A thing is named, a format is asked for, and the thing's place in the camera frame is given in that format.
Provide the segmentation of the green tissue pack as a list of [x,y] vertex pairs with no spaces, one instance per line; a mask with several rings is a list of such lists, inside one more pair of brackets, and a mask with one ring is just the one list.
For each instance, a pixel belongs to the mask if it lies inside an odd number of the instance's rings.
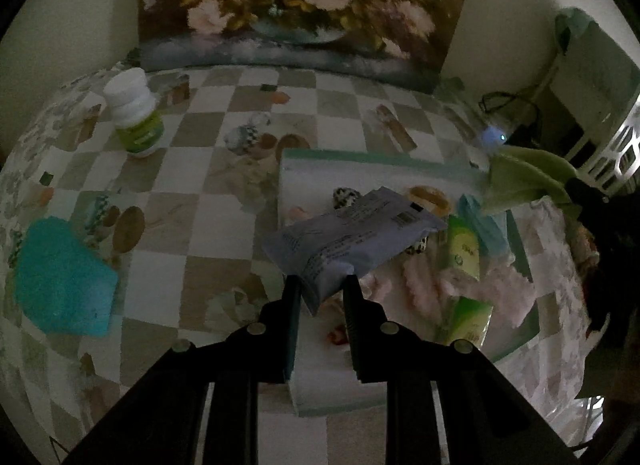
[[438,239],[437,285],[442,303],[442,335],[449,345],[466,339],[484,345],[494,306],[480,290],[480,243],[476,234],[456,216]]

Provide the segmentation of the pink fluffy cloth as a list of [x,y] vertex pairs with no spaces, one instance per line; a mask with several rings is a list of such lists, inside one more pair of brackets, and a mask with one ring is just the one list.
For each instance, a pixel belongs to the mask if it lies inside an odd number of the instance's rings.
[[382,303],[399,293],[406,306],[434,324],[444,321],[450,301],[468,298],[488,303],[500,324],[514,329],[521,326],[536,300],[536,289],[514,266],[498,263],[489,267],[482,279],[454,269],[439,270],[427,253],[411,255],[401,261],[400,282],[374,270],[359,283],[364,297]]

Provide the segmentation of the teal sponge cloth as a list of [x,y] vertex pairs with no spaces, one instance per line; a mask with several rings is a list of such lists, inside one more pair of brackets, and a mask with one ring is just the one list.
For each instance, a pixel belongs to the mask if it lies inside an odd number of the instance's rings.
[[15,267],[15,300],[46,334],[102,337],[110,327],[117,273],[49,217],[27,230]]

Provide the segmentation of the purple wet wipes pack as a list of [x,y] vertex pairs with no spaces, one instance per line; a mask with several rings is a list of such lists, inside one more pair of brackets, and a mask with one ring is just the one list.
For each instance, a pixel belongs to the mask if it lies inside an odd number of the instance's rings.
[[389,188],[352,205],[299,221],[265,237],[262,249],[290,277],[305,283],[303,300],[316,315],[342,289],[345,277],[363,277],[446,223]]

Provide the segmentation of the light green cloth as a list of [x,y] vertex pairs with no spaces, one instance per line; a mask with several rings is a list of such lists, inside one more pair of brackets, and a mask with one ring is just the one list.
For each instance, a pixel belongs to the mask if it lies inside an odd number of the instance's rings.
[[503,145],[490,159],[483,210],[498,214],[544,196],[549,196],[556,206],[572,206],[565,185],[576,178],[576,169],[558,155]]

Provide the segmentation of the leopard print scrunchie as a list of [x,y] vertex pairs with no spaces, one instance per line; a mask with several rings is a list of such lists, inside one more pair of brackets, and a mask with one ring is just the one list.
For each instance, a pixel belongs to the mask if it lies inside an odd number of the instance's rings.
[[354,188],[336,188],[332,194],[333,207],[335,209],[350,207],[360,197],[360,192]]

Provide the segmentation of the checkered patterned tablecloth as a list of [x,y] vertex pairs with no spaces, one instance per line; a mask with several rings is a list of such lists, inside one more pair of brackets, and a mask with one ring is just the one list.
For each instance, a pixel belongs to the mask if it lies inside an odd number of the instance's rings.
[[[414,160],[486,169],[488,119],[468,95],[432,94],[306,69],[215,66],[154,75],[190,84],[166,108],[151,155],[133,158],[102,108],[110,73],[66,84],[34,118],[1,173],[1,382],[15,424],[44,463],[70,452],[178,339],[220,341],[238,325],[219,303],[276,298],[282,280],[262,253],[274,228],[279,163],[273,151],[236,155],[224,136],[245,125],[295,136],[320,151],[393,150],[370,126],[388,108]],[[17,241],[36,219],[73,223],[119,275],[103,337],[48,335],[14,303]]]

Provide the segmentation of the white teal-rimmed tray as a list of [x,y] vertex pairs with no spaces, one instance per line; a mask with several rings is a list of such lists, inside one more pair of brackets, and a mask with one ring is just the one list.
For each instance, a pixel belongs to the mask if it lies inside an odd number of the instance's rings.
[[[367,194],[385,186],[404,193],[412,186],[427,185],[438,188],[457,202],[463,194],[480,200],[488,180],[488,173],[476,168],[424,162],[408,156],[302,148],[288,148],[281,156],[280,225],[284,225],[288,212],[296,206],[311,216],[332,211],[334,188],[354,188]],[[515,256],[514,266],[533,282],[513,214],[508,211],[502,217],[504,220],[498,222],[506,227]],[[388,277],[392,283],[390,293],[382,301],[387,318],[431,341],[437,333],[436,327],[409,305],[401,270],[401,263],[395,260],[380,269],[382,277]],[[294,411],[300,417],[326,416],[385,404],[386,386],[360,384],[352,370],[348,348],[341,349],[329,342],[327,336],[344,322],[341,319],[344,317],[328,303],[323,303],[315,317],[304,306],[300,311],[294,371],[288,382]],[[491,320],[482,351],[491,362],[497,363],[535,339],[539,331],[538,307],[534,303],[517,329],[512,329],[509,323],[496,326]]]

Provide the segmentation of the white power strip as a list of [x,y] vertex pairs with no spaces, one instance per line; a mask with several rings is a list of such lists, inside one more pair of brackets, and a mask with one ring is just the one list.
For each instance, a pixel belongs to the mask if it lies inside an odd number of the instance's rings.
[[480,148],[487,153],[499,150],[500,147],[506,144],[507,139],[509,139],[509,135],[500,127],[494,125],[488,125],[478,135]]

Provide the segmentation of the white green pill bottle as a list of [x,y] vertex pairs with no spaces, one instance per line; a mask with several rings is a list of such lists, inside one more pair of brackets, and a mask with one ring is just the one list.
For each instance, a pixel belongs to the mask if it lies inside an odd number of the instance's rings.
[[165,128],[145,71],[140,67],[124,70],[105,85],[103,94],[125,151],[144,157],[156,150]]

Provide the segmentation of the white plastic basket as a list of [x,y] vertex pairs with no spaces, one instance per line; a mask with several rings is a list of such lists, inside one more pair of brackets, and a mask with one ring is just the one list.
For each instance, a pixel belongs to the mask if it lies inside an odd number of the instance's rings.
[[639,170],[639,66],[581,9],[562,9],[554,26],[550,89],[582,129],[565,159],[613,195]]

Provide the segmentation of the floral oil painting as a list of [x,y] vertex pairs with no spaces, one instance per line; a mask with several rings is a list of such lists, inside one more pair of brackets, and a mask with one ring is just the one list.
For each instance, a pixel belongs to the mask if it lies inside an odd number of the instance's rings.
[[140,0],[141,65],[325,70],[427,91],[464,0]]

